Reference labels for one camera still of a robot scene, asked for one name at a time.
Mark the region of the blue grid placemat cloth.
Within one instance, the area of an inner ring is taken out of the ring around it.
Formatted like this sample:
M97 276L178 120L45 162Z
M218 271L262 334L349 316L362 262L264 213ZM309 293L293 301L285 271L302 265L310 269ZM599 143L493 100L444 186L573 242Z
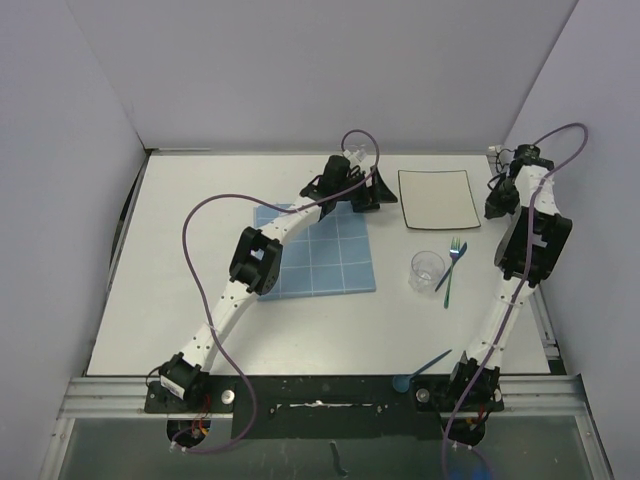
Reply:
M376 290L366 217L340 203L284 247L275 287L261 301Z

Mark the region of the clear drinking glass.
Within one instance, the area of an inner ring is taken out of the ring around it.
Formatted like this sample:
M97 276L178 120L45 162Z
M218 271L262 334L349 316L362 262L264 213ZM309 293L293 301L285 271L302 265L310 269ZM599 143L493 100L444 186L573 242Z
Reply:
M445 272L444 259L433 251L419 251L411 259L408 283L422 295L433 295Z

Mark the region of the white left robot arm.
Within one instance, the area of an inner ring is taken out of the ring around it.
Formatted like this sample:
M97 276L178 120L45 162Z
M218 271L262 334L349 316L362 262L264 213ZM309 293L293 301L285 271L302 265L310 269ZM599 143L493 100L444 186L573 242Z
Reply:
M159 368L160 386L168 391L168 399L177 408L190 411L202 402L213 360L218 354L228 356L222 343L230 330L248 307L275 287L285 245L328 217L340 202L349 203L356 213L364 213L398 201L381 179L378 164L366 171L360 162L360 154L349 150L330 156L324 171L305 185L288 206L272 205L248 195L219 194L201 201L187 215L181 233L182 249L201 295L206 320L188 343ZM187 233L190 221L202 207L222 199L248 200L275 211L277 216L259 228L249 226L242 231L225 288L210 303L189 254Z

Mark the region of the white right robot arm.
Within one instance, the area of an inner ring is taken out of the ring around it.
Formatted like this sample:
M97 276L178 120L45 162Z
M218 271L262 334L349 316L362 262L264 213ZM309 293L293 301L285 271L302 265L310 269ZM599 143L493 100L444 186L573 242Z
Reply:
M554 163L534 144L521 144L508 170L485 201L487 219L510 217L494 257L501 276L480 333L471 341L445 384L448 402L459 409L495 397L504 350L518 316L546 280L573 223L562 216L553 192Z

